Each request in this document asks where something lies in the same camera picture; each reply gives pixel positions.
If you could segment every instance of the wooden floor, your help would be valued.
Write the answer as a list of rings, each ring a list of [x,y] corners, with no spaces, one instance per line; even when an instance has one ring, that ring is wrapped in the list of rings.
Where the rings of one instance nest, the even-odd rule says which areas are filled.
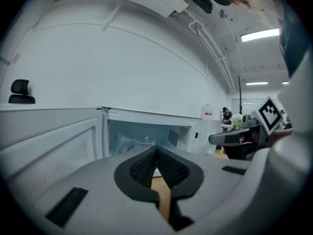
[[[216,150],[214,154],[215,158],[228,159],[227,155],[222,150]],[[152,179],[152,190],[155,190],[159,195],[159,212],[162,217],[168,221],[170,216],[170,205],[171,205],[171,190],[168,188],[162,177],[155,177]]]

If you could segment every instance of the fluorescent light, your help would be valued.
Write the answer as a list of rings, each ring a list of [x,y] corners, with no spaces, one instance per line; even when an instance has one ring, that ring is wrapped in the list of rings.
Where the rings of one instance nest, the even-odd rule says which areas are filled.
[[[254,82],[254,83],[246,83],[246,85],[264,85],[268,84],[268,82]]]
[[[273,37],[273,36],[279,36],[279,29],[269,29],[269,30],[263,30],[263,31],[258,31],[246,35],[242,35],[241,39],[243,42],[254,40],[254,39],[259,39],[259,38],[264,38],[264,37]]]

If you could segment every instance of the black office chair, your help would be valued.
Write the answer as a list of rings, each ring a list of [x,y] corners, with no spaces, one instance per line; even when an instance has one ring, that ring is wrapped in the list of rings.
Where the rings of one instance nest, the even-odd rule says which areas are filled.
[[[35,98],[28,96],[28,80],[17,79],[12,83],[11,92],[15,93],[10,96],[9,103],[12,104],[35,104]]]

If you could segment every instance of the white cabinet door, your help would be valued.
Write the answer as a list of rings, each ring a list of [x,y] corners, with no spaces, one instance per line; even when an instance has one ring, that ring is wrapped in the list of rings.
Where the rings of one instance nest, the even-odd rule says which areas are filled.
[[[30,204],[52,184],[103,158],[102,109],[0,110],[0,167],[15,197]]]

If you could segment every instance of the transparent plastic container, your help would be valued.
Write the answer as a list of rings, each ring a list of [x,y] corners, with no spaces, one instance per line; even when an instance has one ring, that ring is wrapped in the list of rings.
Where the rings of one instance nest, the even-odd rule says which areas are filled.
[[[156,139],[154,137],[149,137],[146,135],[138,135],[134,138],[135,149],[149,149],[151,146],[156,144]]]

